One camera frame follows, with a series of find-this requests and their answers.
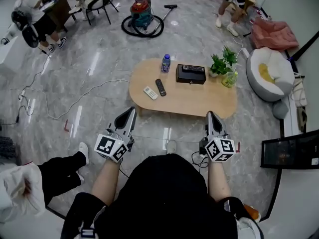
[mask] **black shirt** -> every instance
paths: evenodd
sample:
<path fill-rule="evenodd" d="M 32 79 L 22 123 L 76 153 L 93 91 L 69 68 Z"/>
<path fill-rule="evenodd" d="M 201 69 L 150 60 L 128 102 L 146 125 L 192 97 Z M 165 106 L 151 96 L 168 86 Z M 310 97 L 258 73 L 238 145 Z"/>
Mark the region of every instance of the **black shirt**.
<path fill-rule="evenodd" d="M 231 203 L 231 212 L 224 210 L 225 202 Z M 103 207 L 105 210 L 94 222 L 100 239 L 118 237 L 119 233 L 151 237 L 193 232 L 204 235 L 207 230 L 211 238 L 236 239 L 236 218 L 251 219 L 237 198 L 216 203 L 208 195 L 201 174 L 176 154 L 144 160 L 108 207 L 91 194 L 77 194 L 61 238 L 72 239 L 80 227 L 91 228 Z"/>

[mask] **pink cushion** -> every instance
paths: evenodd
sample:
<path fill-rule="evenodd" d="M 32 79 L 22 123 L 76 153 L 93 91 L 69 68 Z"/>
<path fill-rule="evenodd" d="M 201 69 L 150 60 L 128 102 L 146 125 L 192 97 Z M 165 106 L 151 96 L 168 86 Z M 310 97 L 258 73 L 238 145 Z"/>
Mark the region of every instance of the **pink cushion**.
<path fill-rule="evenodd" d="M 299 45 L 294 33 L 283 21 L 265 21 L 258 17 L 254 22 L 252 33 L 257 49 L 268 47 L 284 51 Z"/>

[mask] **black chair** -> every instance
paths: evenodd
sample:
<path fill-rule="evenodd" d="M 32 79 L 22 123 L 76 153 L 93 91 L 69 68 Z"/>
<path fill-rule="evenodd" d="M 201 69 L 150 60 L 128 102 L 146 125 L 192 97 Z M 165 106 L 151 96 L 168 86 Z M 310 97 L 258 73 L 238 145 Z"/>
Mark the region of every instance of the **black chair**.
<path fill-rule="evenodd" d="M 100 6 L 100 7 L 98 7 L 98 8 L 93 8 L 94 4 L 97 3 L 98 1 L 100 1 L 100 0 L 93 0 L 92 2 L 90 2 L 90 3 L 88 4 L 88 8 L 86 9 L 86 16 L 87 16 L 87 18 L 88 18 L 89 24 L 91 25 L 91 21 L 90 21 L 90 18 L 89 18 L 89 16 L 88 16 L 88 13 L 91 12 L 91 11 L 97 10 L 97 11 L 98 11 L 98 14 L 100 14 L 99 9 L 103 9 L 103 10 L 105 11 L 106 17 L 108 18 L 109 23 L 110 23 L 110 25 L 111 25 L 111 22 L 110 22 L 108 13 L 107 13 L 106 10 L 105 10 L 105 6 L 110 3 L 110 4 L 114 7 L 114 9 L 115 9 L 117 12 L 119 12 L 119 11 L 116 9 L 116 7 L 114 6 L 114 4 L 112 4 L 112 2 L 111 2 L 110 0 L 102 0 L 102 6 Z"/>

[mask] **black remote control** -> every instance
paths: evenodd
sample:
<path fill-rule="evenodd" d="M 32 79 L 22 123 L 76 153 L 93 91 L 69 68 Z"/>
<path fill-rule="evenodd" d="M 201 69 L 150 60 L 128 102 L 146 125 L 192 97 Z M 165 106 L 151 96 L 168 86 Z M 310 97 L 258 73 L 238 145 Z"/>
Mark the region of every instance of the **black remote control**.
<path fill-rule="evenodd" d="M 165 91 L 165 89 L 164 89 L 164 86 L 163 86 L 163 83 L 161 82 L 161 80 L 160 79 L 157 79 L 156 81 L 155 81 L 155 83 L 156 83 L 156 86 L 158 87 L 158 89 L 159 89 L 159 93 L 160 93 L 160 95 L 163 97 L 163 96 L 166 96 L 166 91 Z"/>

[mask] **wooden coffee table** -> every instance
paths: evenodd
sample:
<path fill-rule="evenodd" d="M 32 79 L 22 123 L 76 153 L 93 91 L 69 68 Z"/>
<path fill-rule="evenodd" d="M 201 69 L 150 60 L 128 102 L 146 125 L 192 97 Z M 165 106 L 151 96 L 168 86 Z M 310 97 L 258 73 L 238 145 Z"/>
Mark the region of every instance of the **wooden coffee table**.
<path fill-rule="evenodd" d="M 131 77 L 130 96 L 142 109 L 162 111 L 176 114 L 187 114 L 205 117 L 208 111 L 217 113 L 222 119 L 234 114 L 237 108 L 236 88 L 227 88 L 221 84 L 221 76 L 212 78 L 206 67 L 206 82 L 188 84 L 176 82 L 177 64 L 190 64 L 172 61 L 168 73 L 160 71 L 161 59 L 151 58 L 138 63 Z M 161 79 L 167 95 L 162 97 L 156 87 L 155 80 Z M 143 92 L 149 86 L 159 97 L 152 100 Z"/>

